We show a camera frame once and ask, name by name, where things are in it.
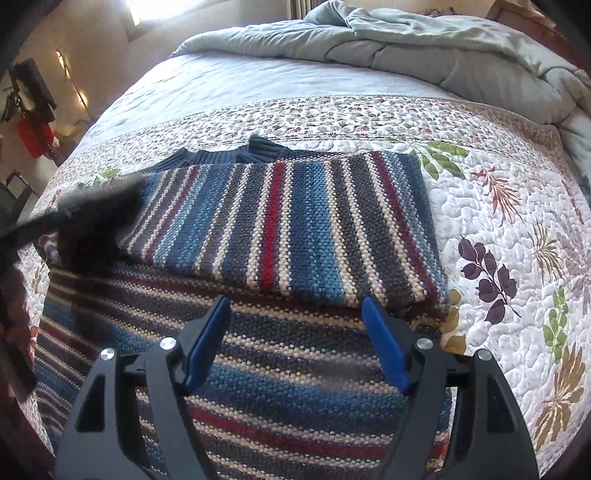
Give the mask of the red bag on wall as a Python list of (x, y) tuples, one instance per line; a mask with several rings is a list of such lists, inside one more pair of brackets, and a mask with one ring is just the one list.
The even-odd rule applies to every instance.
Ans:
[(51, 127), (37, 120), (21, 119), (17, 131), (26, 150), (33, 158), (39, 158), (51, 152), (54, 134)]

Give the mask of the black wall rack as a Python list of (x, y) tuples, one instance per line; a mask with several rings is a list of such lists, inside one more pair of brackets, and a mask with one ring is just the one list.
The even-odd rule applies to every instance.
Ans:
[(29, 113), (37, 114), (42, 122), (53, 122), (57, 104), (36, 62), (29, 58), (15, 63), (8, 69), (8, 75), (11, 91), (6, 97), (1, 122), (9, 122), (16, 112), (24, 116)]

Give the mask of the black office chair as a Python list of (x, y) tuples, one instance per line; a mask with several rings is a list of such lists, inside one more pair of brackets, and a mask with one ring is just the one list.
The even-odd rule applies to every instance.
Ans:
[[(15, 194), (10, 189), (13, 180), (22, 184), (22, 189)], [(25, 180), (18, 170), (13, 170), (5, 182), (1, 183), (1, 228), (5, 229), (18, 222), (31, 196), (39, 197), (33, 187)]]

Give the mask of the wooden headboard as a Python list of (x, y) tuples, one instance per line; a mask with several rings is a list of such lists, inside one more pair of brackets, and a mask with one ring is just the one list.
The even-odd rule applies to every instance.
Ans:
[(531, 2), (497, 0), (486, 18), (519, 30), (571, 63), (582, 65), (574, 48), (556, 24)]

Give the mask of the striped knit sweater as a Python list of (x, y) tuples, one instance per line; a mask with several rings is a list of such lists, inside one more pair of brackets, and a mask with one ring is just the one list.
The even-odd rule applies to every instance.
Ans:
[(405, 399), (361, 320), (377, 297), (438, 338), (449, 310), (417, 158), (260, 137), (148, 168), (117, 233), (45, 236), (37, 398), (50, 442), (103, 347), (142, 351), (225, 295), (231, 319), (188, 414), (224, 479), (369, 479)]

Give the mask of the grey crumpled comforter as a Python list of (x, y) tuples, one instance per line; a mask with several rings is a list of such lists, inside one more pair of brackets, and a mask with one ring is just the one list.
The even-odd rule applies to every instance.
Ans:
[(338, 63), (414, 77), (554, 126), (590, 190), (590, 78), (528, 35), (479, 17), (367, 11), (328, 1), (304, 19), (194, 35), (174, 55), (219, 51)]

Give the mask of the white floral quilt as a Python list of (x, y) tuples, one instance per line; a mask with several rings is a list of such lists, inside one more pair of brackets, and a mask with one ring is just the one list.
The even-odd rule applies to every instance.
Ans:
[[(445, 351), (489, 350), (527, 425), (540, 474), (590, 417), (590, 206), (558, 130), (368, 68), (221, 52), (165, 60), (97, 120), (50, 180), (38, 212), (77, 187), (144, 171), (181, 150), (253, 137), (290, 150), (417, 158), (449, 310)], [(23, 258), (41, 331), (50, 269)]]

